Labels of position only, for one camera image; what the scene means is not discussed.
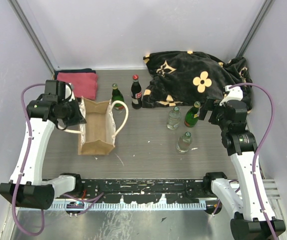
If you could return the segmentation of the brown canvas bag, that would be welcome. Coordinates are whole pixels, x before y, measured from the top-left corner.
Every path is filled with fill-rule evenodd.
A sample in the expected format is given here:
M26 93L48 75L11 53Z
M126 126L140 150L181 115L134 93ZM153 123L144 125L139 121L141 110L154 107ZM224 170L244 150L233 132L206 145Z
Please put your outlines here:
M118 104L123 106L125 116L122 124L116 127L113 108ZM128 106L120 100L95 102L82 98L79 109L86 123L80 124L79 130L65 130L68 133L78 135L78 154L80 156L109 155L116 147L115 143L118 133L128 120Z

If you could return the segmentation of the cola glass bottle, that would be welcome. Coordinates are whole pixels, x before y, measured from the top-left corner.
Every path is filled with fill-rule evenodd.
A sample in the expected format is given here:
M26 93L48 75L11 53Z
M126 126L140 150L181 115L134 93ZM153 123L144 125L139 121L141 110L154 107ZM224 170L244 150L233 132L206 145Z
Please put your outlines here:
M132 85L131 85L131 105L135 110L138 110L142 107L142 88L139 83L139 76L134 74L132 76Z

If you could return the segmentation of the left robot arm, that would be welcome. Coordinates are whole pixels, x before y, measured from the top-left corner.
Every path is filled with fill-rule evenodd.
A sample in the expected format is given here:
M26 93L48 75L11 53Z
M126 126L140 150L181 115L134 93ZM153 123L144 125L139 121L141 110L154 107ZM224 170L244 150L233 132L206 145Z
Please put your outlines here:
M43 163L50 136L55 129L85 124L71 84L47 80L44 92L29 104L22 102L25 135L16 167L7 183L0 184L0 195L14 207L47 210L54 199L68 194L79 198L84 192L77 173L62 173L44 181Z

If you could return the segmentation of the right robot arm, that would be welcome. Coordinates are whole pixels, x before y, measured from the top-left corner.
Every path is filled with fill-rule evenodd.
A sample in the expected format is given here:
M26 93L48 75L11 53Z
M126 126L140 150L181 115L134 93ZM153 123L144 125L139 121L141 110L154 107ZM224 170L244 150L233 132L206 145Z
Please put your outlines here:
M203 192L216 196L230 215L230 230L235 240L276 240L286 231L285 222L277 219L269 203L255 154L255 136L246 129L247 105L240 100L208 98L200 109L199 119L211 112L209 122L221 130L221 141L235 168L241 194L232 189L223 172L207 172Z

